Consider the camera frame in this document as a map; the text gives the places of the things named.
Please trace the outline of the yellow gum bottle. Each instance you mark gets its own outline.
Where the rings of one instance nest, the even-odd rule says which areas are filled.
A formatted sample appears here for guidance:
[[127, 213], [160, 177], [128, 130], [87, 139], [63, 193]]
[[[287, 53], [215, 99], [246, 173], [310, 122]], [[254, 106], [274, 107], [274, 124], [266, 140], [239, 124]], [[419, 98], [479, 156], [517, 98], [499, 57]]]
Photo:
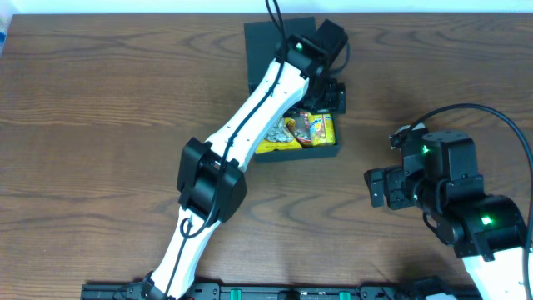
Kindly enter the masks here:
[[333, 116], [331, 114], [309, 114], [309, 132], [313, 147], [331, 146], [336, 143]]

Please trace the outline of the green Haribo gummy bag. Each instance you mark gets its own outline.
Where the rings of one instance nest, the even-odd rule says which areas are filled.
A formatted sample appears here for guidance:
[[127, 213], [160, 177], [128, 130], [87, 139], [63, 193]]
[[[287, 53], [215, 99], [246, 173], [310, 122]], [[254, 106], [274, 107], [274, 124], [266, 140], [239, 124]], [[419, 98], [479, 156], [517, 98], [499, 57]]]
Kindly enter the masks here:
[[310, 121], [308, 112], [299, 112], [293, 117], [294, 123], [291, 125], [291, 132], [293, 136], [304, 148], [312, 146], [310, 134]]

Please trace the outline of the yellow Hacks candy bag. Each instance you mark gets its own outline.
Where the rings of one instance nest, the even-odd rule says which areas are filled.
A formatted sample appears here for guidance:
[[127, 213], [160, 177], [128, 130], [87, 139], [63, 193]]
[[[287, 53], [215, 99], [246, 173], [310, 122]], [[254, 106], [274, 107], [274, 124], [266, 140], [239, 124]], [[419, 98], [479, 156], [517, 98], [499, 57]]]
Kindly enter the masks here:
[[302, 149], [302, 145], [290, 131], [290, 126], [294, 124], [295, 121], [292, 118], [281, 117], [267, 131], [266, 136], [257, 146], [255, 154]]

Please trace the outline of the dark green box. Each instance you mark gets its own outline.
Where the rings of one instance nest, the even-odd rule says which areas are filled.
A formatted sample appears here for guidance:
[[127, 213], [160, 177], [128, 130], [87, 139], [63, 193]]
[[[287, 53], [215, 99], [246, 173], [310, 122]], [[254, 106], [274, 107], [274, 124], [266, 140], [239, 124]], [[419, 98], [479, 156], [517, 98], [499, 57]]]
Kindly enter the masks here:
[[[302, 17], [289, 19], [285, 22], [286, 34], [301, 34], [311, 36], [319, 27], [315, 26], [315, 18]], [[276, 55], [276, 47], [281, 42], [281, 35], [270, 22], [248, 22], [244, 25], [245, 44], [247, 52], [248, 87], [253, 92], [263, 78], [268, 65]], [[284, 113], [286, 117], [299, 114]]]

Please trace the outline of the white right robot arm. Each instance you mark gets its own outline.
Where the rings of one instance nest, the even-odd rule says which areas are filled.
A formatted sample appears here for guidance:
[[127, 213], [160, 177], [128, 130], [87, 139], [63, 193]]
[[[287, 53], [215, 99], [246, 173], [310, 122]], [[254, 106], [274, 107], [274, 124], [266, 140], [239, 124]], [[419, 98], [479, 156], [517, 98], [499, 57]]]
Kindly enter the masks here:
[[453, 248], [484, 299], [524, 299], [526, 224], [507, 196], [490, 195], [478, 170], [476, 146], [464, 132], [430, 132], [422, 125], [399, 144], [398, 166], [370, 169], [371, 204], [417, 207], [426, 226]]

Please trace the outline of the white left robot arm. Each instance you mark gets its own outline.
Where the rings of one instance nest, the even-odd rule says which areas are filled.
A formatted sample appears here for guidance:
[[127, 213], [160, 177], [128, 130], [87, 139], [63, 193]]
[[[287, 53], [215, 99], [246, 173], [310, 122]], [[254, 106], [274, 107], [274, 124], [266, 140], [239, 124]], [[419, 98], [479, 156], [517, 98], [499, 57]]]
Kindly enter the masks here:
[[177, 176], [177, 227], [160, 265], [142, 282], [142, 299], [185, 295], [212, 232], [246, 196], [244, 173], [260, 141], [286, 112], [346, 111], [346, 88], [331, 66], [347, 44], [345, 30], [330, 20], [310, 36], [282, 36], [262, 80], [232, 118], [206, 141], [187, 142]]

